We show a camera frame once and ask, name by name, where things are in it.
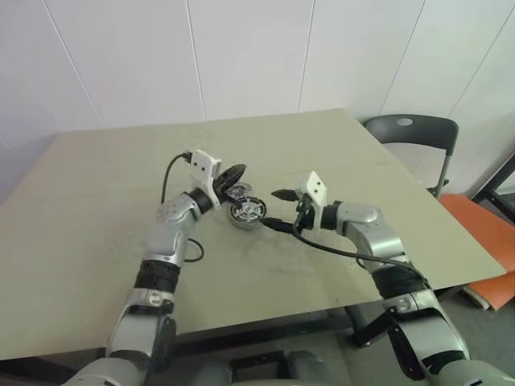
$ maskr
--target black chair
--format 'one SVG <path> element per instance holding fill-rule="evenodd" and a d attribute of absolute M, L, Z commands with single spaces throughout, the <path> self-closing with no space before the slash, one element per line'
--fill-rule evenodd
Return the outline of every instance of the black chair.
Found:
<path fill-rule="evenodd" d="M 445 174 L 458 137 L 456 122 L 426 115 L 395 114 L 369 119 L 364 126 L 380 143 L 414 143 L 445 150 L 438 183 L 427 189 L 436 198 L 440 196 L 442 187 L 449 182 Z"/>

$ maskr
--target table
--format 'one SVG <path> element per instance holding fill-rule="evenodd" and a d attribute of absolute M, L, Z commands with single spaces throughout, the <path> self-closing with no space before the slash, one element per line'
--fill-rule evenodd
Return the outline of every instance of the table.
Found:
<path fill-rule="evenodd" d="M 168 161 L 200 148 L 244 180 L 272 216 L 295 207 L 269 196 L 316 170 L 328 198 L 370 203 L 438 289 L 504 273 L 399 161 L 343 109 L 186 125 L 62 133 L 0 206 L 0 359 L 103 347 L 134 284 L 155 223 Z M 189 188 L 187 167 L 168 194 Z M 206 256 L 186 264 L 179 334 L 378 300 L 354 261 L 268 229 L 235 229 L 222 211 L 193 235 Z M 352 250 L 324 232 L 318 241 Z"/>

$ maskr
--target white wall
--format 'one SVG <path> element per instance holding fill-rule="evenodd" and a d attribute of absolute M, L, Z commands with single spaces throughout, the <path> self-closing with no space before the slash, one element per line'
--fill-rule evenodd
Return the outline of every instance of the white wall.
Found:
<path fill-rule="evenodd" d="M 450 117 L 472 192 L 515 146 L 515 0 L 3 0 L 0 200 L 65 130 L 348 108 Z M 434 182 L 441 153 L 391 146 Z"/>

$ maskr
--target floor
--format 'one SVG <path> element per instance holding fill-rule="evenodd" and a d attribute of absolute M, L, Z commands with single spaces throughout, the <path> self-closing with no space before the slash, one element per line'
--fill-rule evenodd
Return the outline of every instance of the floor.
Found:
<path fill-rule="evenodd" d="M 443 307 L 458 327 L 468 344 L 473 359 L 489 362 L 515 377 L 515 302 L 511 301 L 498 311 L 480 310 L 464 295 L 458 294 L 446 299 Z M 364 305 L 367 319 L 381 313 L 378 303 Z M 384 385 L 399 386 L 415 384 L 406 378 L 398 364 L 388 339 L 381 339 L 371 347 L 356 349 L 347 340 L 348 332 L 321 333 L 280 339 L 233 350 L 217 351 L 178 359 L 165 372 L 157 374 L 153 386 L 171 384 L 187 385 L 192 374 L 210 360 L 226 360 L 256 355 L 268 351 L 308 350 L 326 363 L 337 384 L 342 385 Z M 73 367 L 82 367 L 94 359 L 94 351 L 59 355 L 53 359 Z M 267 376 L 266 369 L 254 372 L 256 377 Z M 425 381 L 416 384 L 427 384 Z"/>

